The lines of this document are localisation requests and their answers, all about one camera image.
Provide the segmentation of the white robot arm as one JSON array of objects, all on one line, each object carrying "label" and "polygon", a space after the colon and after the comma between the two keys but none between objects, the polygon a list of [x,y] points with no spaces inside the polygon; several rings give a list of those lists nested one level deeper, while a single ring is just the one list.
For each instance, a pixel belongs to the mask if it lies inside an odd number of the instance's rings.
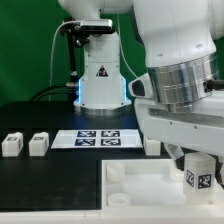
[{"label": "white robot arm", "polygon": [[84,22],[103,13],[133,15],[146,52],[135,112],[145,137],[168,149],[189,148],[219,158],[224,185],[224,80],[214,41],[224,36],[224,0],[58,0]]}]

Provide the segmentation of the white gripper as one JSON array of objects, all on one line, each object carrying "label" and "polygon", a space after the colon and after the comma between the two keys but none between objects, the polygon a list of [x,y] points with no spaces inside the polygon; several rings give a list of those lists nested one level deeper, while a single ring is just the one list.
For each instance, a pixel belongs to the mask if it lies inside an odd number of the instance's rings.
[{"label": "white gripper", "polygon": [[195,102],[192,113],[170,113],[144,98],[137,98],[134,108],[143,135],[165,143],[178,170],[184,170],[181,147],[218,156],[215,177],[224,186],[224,101],[220,96]]}]

